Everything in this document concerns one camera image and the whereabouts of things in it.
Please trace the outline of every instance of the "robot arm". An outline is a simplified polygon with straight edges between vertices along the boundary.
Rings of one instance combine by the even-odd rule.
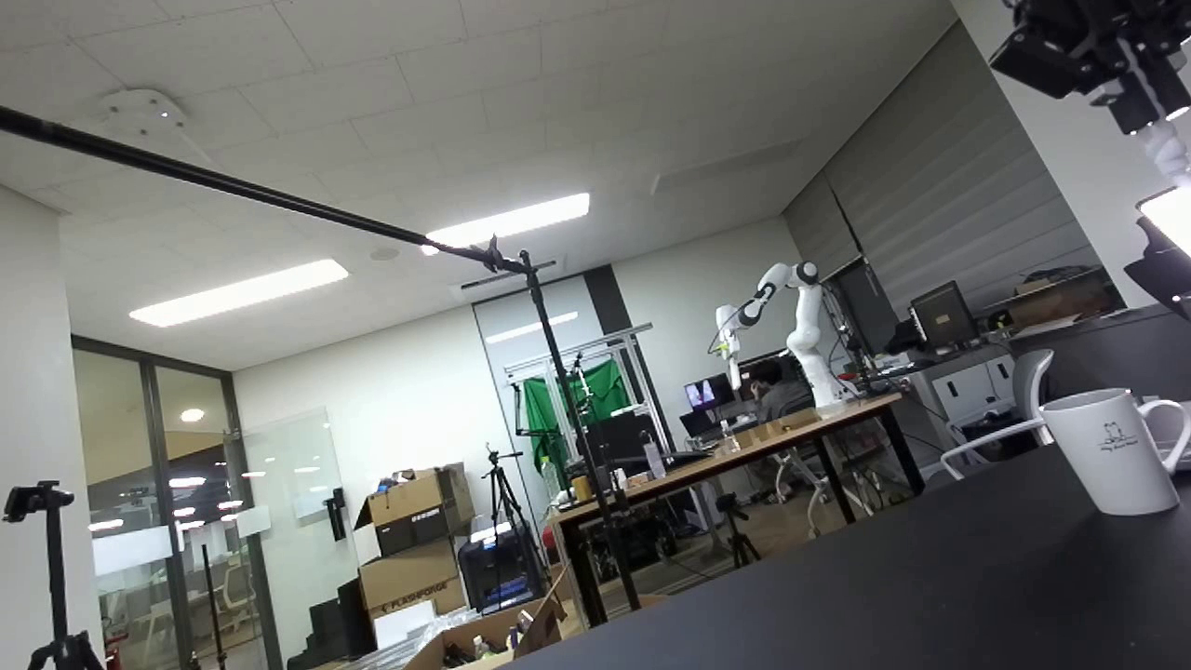
[[[819,285],[819,268],[816,265],[773,265],[763,270],[763,280],[756,281],[752,296],[746,306],[719,306],[714,307],[714,351],[719,357],[729,366],[729,382],[734,390],[741,390],[741,330],[756,327],[767,317],[767,306],[773,301],[773,295],[781,290],[796,290],[796,317],[794,317],[794,330],[787,335],[787,351],[799,361],[816,405],[840,405],[845,403],[845,387],[829,376],[828,361],[816,353],[819,347],[819,314],[823,314],[823,285]]]

